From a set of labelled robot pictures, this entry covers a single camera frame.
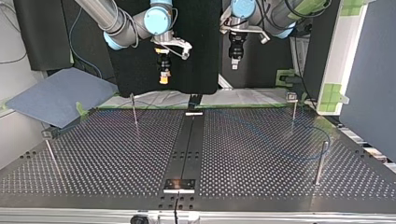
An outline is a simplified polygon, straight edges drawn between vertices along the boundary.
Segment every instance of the metal bracket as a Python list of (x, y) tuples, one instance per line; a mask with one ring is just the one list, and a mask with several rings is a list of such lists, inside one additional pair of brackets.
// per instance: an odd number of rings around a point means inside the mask
[[(172, 53), (176, 54), (183, 60), (187, 60), (190, 57), (190, 50), (192, 49), (192, 45), (189, 42), (187, 42), (181, 38), (178, 38), (178, 37), (173, 38), (170, 41), (157, 41), (155, 38), (152, 38), (151, 41), (156, 45), (161, 45), (164, 48), (169, 49)], [(180, 53), (168, 48), (168, 46), (180, 47), (183, 49), (183, 52), (180, 54)]]
[(167, 179), (163, 193), (193, 194), (195, 192), (194, 179)]

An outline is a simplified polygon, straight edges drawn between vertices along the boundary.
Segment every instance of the vertical metal post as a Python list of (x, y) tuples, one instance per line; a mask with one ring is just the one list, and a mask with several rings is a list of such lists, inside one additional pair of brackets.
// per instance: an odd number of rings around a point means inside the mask
[(50, 145), (50, 140), (47, 139), (46, 144), (47, 144), (47, 148), (49, 149), (50, 156), (52, 157), (53, 160), (56, 161), (55, 155), (53, 154), (53, 151), (52, 151), (52, 146)]
[(296, 119), (297, 103), (298, 103), (298, 102), (294, 103), (293, 120)]
[(328, 147), (329, 147), (329, 142), (327, 142), (327, 141), (323, 142), (322, 149), (320, 151), (320, 158), (319, 158), (319, 162), (318, 162), (317, 176), (315, 178), (315, 185), (319, 184), (321, 173), (323, 170), (323, 162), (324, 162), (324, 158), (325, 158), (324, 152), (326, 151), (326, 149)]

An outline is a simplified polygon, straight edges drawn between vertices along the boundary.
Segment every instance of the black backdrop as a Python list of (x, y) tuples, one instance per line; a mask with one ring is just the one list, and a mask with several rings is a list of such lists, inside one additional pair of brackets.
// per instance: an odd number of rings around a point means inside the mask
[[(46, 4), (55, 1), (60, 4)], [(229, 5), (227, 1), (229, 0), (224, 0), (225, 6)], [(35, 15), (40, 15), (40, 20), (44, 18), (59, 22), (59, 27), (64, 27), (61, 22), (65, 22), (66, 31), (70, 30), (80, 9), (74, 0), (35, 0), (36, 7), (29, 6), (28, 0), (15, 0), (15, 2), (20, 2), (19, 7), (26, 7), (24, 11), (39, 10)], [(131, 15), (149, 8), (149, 0), (116, 0), (116, 2)], [(141, 94), (157, 90), (212, 94), (218, 89), (218, 74), (222, 74), (237, 88), (274, 87), (276, 71), (292, 68), (288, 39), (273, 38), (266, 45), (261, 45), (256, 35), (250, 35), (245, 47), (246, 57), (241, 62), (240, 69), (236, 72), (232, 71), (231, 60), (228, 58), (228, 36), (220, 35), (219, 32), (222, 1), (174, 0), (174, 6), (179, 12), (174, 27), (176, 36), (189, 41), (193, 49), (187, 61), (172, 56), (172, 77), (169, 85), (159, 84), (157, 55), (149, 39), (141, 41), (138, 49), (128, 48), (119, 51), (109, 49), (103, 39), (103, 32), (85, 12), (82, 13), (73, 33), (74, 48), (80, 56), (101, 69), (104, 79), (117, 83), (120, 94), (124, 97), (128, 97), (131, 92)], [(55, 7), (61, 7), (64, 14), (55, 14), (54, 11), (59, 11), (59, 8)], [(37, 18), (26, 19), (26, 21), (34, 20)], [(42, 48), (37, 50), (47, 51), (45, 55), (56, 58), (56, 60), (40, 59), (39, 61), (59, 62), (62, 59), (67, 64), (69, 50), (66, 41), (51, 38), (50, 32), (47, 33), (42, 27), (29, 29), (29, 32), (46, 36), (35, 39), (40, 42), (39, 44), (30, 44), (35, 48), (41, 46)], [(46, 48), (45, 42), (49, 40), (52, 41), (51, 48)], [(81, 63), (76, 63), (75, 66), (83, 68)], [(95, 74), (88, 65), (85, 65), (85, 69)]]
[[(149, 8), (149, 0), (116, 2), (131, 15)], [(73, 0), (63, 0), (63, 5), (67, 27), (70, 29), (79, 7)], [(102, 32), (85, 12), (73, 35), (75, 49), (81, 56), (100, 66), (105, 78), (111, 79), (111, 71), (114, 69), (120, 94), (124, 97), (128, 97), (131, 92), (140, 94), (165, 89), (185, 93), (214, 93), (218, 89), (221, 44), (218, 21), (221, 2), (174, 0), (174, 7), (178, 8), (178, 19), (174, 27), (176, 36), (189, 41), (193, 49), (187, 61), (172, 55), (172, 77), (169, 85), (159, 84), (157, 55), (149, 39), (141, 41), (137, 49), (108, 49)]]

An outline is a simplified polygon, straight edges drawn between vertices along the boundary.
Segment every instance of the green tape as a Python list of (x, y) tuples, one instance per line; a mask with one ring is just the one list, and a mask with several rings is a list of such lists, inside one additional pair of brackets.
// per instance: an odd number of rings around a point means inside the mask
[(319, 111), (335, 112), (335, 109), (341, 101), (341, 84), (325, 84), (320, 99)]
[(90, 111), (85, 110), (84, 107), (82, 106), (82, 103), (80, 103), (80, 102), (76, 103), (76, 109), (77, 109), (79, 115), (81, 116), (81, 119), (86, 119), (88, 117), (88, 115), (90, 114)]
[[(303, 15), (308, 15), (309, 13), (322, 10), (325, 4), (326, 4), (326, 0), (304, 0), (294, 10)], [(296, 21), (301, 18), (299, 16), (294, 15), (292, 12), (289, 14), (288, 17)]]
[(340, 16), (359, 16), (364, 0), (344, 0)]
[(8, 110), (8, 107), (6, 106), (6, 103), (8, 102), (8, 100), (10, 100), (11, 98), (6, 98), (2, 101), (0, 101), (0, 110)]
[(280, 80), (280, 77), (294, 77), (295, 72), (294, 69), (289, 69), (289, 70), (277, 70), (276, 72), (276, 83), (275, 85), (277, 87), (292, 87), (293, 84), (291, 83), (286, 83), (282, 80)]
[(217, 108), (279, 108), (290, 106), (290, 104), (263, 104), (263, 105), (198, 105), (196, 108), (217, 109)]
[(70, 63), (71, 64), (74, 64), (75, 62), (74, 62), (74, 58), (73, 58), (73, 52), (72, 52), (72, 50), (70, 50)]

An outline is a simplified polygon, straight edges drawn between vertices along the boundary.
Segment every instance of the black cable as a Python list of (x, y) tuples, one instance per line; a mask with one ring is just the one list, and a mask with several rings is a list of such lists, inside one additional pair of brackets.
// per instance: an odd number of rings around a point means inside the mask
[(304, 78), (303, 78), (303, 73), (302, 73), (301, 68), (300, 68), (300, 63), (299, 63), (300, 60), (298, 58), (298, 50), (297, 50), (297, 37), (294, 37), (294, 51), (296, 53), (296, 61), (297, 61), (298, 71), (300, 72), (300, 75), (297, 76), (297, 77), (299, 77), (301, 79), (301, 81), (303, 82), (303, 86), (304, 86), (305, 92), (308, 95), (308, 98), (311, 101), (312, 105), (317, 110), (318, 109), (317, 105), (314, 104), (314, 100), (312, 99), (311, 94), (309, 94), (308, 88), (305, 85), (305, 81), (304, 81)]
[(25, 53), (23, 54), (23, 56), (20, 57), (19, 59), (12, 60), (12, 61), (8, 61), (8, 62), (0, 62), (0, 64), (17, 63), (17, 62), (22, 61), (26, 56), (27, 56), (27, 52), (25, 52)]
[(323, 14), (324, 11), (326, 10), (326, 8), (328, 8), (332, 4), (332, 0), (328, 0), (327, 3), (326, 3), (326, 6), (321, 11), (319, 11), (317, 13), (310, 13), (308, 15), (304, 15), (304, 14), (294, 10), (294, 8), (291, 6), (289, 0), (285, 0), (285, 4), (286, 4), (286, 7), (290, 10), (291, 13), (293, 13), (294, 15), (296, 15), (298, 17), (307, 19), (307, 18), (315, 18), (315, 17), (318, 17), (321, 14)]
[(177, 217), (177, 204), (178, 204), (178, 195), (180, 193), (177, 194), (177, 198), (176, 198), (176, 202), (175, 202), (175, 210), (174, 210), (174, 215), (175, 215), (175, 224), (178, 224), (178, 217)]
[(272, 17), (271, 17), (271, 19), (268, 17), (268, 12), (270, 10), (271, 4), (267, 3), (268, 4), (268, 8), (267, 9), (264, 8), (264, 0), (262, 0), (262, 4), (261, 5), (260, 5), (259, 0), (256, 0), (256, 4), (259, 7), (260, 14), (262, 16), (262, 19), (258, 23), (258, 24), (262, 23), (262, 29), (264, 29), (264, 20), (267, 20), (268, 23), (270, 23), (272, 26), (274, 26), (278, 30), (291, 30), (291, 29), (295, 28), (295, 26), (285, 28), (285, 27), (281, 27), (281, 26), (275, 24), (274, 20), (272, 19)]
[(235, 27), (235, 26), (242, 25), (242, 24), (248, 22), (248, 21), (241, 21), (241, 22), (239, 22), (239, 23), (237, 23), (237, 24), (226, 25), (227, 21), (225, 21), (225, 22), (223, 23), (223, 25), (224, 25), (224, 26), (227, 26), (227, 27)]

